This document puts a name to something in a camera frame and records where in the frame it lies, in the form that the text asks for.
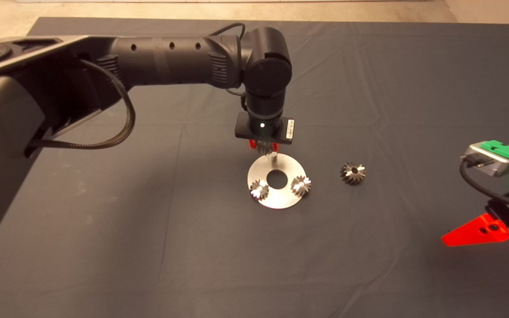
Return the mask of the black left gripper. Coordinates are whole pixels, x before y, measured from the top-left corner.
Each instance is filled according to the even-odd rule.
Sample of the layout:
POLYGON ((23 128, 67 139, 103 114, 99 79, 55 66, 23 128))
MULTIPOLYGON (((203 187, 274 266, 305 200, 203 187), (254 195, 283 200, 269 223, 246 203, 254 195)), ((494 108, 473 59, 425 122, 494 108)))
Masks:
POLYGON ((290 117, 261 119, 248 113, 239 113, 235 123, 235 137, 249 140, 249 147, 257 149, 257 141, 271 143, 272 152, 278 153, 280 144, 291 144, 295 120, 290 117))

